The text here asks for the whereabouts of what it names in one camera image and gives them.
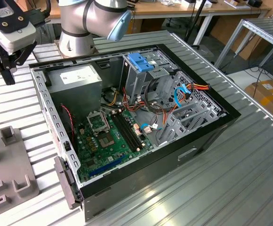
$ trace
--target aluminum extrusion table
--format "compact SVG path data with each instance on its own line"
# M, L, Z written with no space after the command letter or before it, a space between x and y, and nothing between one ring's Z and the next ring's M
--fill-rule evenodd
M259 35L261 38L265 39L269 43L273 44L273 18L257 18L257 19L245 19L241 20L238 24L236 30L230 37L229 41L227 42L225 48L221 52L219 58L217 59L215 63L215 67L218 68L223 60L225 59L225 56L227 55L228 51L230 50L231 46L237 39L239 33L241 30L246 27L250 31L245 36L241 44L239 45L238 49L235 53L238 53L240 50L243 49L244 45L248 43L250 37L253 34ZM267 56L264 58L264 60L260 63L259 66L263 66L265 62L269 59L269 57L273 54L273 49L267 54Z
M95 217L88 225L273 226L273 117L175 34L126 35L120 42L95 39L99 52L163 43L242 113L212 146L182 167ZM0 215L4 225L82 226L80 209L68 209L54 171L57 155L40 111L27 64L61 58L54 44L15 74L0 77L0 127L21 130L40 194Z

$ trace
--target side panel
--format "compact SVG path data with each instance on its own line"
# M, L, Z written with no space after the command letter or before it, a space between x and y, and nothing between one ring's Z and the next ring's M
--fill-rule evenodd
M147 167L131 174L117 183L99 191L83 201L85 221L104 212L129 195L139 191L155 180L183 165L197 154L205 151L213 141L227 128L214 130L188 145L172 152Z

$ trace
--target chip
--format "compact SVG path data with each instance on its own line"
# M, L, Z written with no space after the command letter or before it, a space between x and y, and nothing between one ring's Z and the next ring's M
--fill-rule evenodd
M86 165L87 165L88 167L90 167L90 166L92 166L92 165L94 165L94 164L95 164L95 161L94 161L93 159L86 162Z
M113 137L110 133L100 134L98 135L97 139L99 140L99 143L102 146L102 148L106 148L114 144Z

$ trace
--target blue drive bay handle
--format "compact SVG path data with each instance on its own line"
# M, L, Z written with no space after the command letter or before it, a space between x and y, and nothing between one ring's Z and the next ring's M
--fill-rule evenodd
M154 69L154 67L139 53L128 54L128 58L140 72L147 72Z

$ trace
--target cardboard box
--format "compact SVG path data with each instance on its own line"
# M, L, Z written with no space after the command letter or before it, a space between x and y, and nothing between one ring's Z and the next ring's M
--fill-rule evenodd
M245 88L251 97L254 95L256 83ZM258 82L254 99L273 115L273 80Z
M246 1L244 0L228 0L228 2L233 5L233 6L245 6L246 5Z

